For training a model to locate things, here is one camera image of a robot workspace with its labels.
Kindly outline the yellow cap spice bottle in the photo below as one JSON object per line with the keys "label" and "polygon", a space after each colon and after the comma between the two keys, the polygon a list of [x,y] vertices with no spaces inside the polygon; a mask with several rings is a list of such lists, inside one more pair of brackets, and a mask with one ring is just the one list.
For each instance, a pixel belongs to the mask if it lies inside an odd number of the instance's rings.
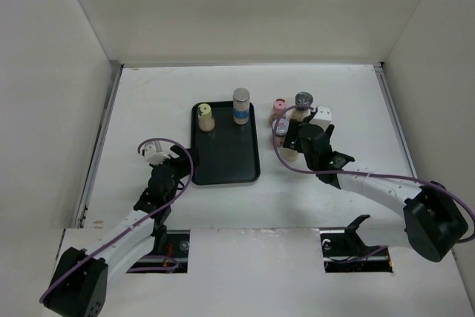
{"label": "yellow cap spice bottle", "polygon": [[212,108],[208,103],[201,103],[197,107],[197,118],[199,129],[203,132],[214,130],[215,121],[212,114]]}

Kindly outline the blue label silver cap bottle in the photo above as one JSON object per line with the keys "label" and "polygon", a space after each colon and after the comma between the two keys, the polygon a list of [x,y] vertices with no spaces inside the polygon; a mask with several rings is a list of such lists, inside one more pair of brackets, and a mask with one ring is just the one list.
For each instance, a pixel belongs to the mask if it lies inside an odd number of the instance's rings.
{"label": "blue label silver cap bottle", "polygon": [[250,94],[246,88],[237,88],[233,93],[233,119],[238,125],[249,121]]}

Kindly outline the black grinder top bottle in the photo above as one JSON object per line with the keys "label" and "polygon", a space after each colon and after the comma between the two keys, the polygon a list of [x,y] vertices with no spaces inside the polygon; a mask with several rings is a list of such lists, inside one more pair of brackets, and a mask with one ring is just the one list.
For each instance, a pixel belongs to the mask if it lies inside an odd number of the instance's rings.
{"label": "black grinder top bottle", "polygon": [[287,162],[295,162],[301,154],[296,150],[294,143],[283,144],[280,149],[281,157]]}

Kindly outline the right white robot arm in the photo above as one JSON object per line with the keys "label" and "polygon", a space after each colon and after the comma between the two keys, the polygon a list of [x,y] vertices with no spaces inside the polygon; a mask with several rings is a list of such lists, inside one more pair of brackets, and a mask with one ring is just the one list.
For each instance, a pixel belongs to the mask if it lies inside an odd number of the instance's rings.
{"label": "right white robot arm", "polygon": [[399,226],[365,231],[360,225],[369,217],[358,217],[344,229],[344,245],[349,252],[358,255],[378,244],[405,246],[429,261],[439,262],[462,242],[468,223],[443,185],[369,170],[354,157],[332,149],[333,129],[333,125],[323,129],[291,120],[284,148],[303,154],[309,172],[321,182],[361,195],[402,218]]}

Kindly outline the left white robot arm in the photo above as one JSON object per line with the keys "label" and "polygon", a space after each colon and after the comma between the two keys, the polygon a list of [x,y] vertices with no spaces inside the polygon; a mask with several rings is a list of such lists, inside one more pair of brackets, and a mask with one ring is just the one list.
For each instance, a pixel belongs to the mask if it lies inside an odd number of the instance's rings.
{"label": "left white robot arm", "polygon": [[108,288],[144,255],[166,250],[165,221],[200,163],[196,148],[171,144],[172,156],[152,166],[144,192],[116,227],[91,245],[66,249],[40,304],[59,316],[97,316]]}

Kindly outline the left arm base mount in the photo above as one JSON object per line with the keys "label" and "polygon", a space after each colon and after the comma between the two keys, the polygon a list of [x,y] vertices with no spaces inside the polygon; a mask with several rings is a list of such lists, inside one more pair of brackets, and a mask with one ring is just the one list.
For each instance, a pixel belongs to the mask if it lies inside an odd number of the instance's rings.
{"label": "left arm base mount", "polygon": [[191,232],[161,228],[154,237],[152,251],[140,258],[127,273],[187,273]]}

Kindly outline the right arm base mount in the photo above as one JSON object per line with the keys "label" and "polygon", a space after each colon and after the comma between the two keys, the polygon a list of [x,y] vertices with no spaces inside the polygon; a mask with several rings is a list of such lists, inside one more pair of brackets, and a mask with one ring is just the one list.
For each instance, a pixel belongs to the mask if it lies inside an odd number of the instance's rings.
{"label": "right arm base mount", "polygon": [[366,245],[358,229],[370,215],[360,215],[344,227],[319,231],[326,273],[393,272],[387,246]]}

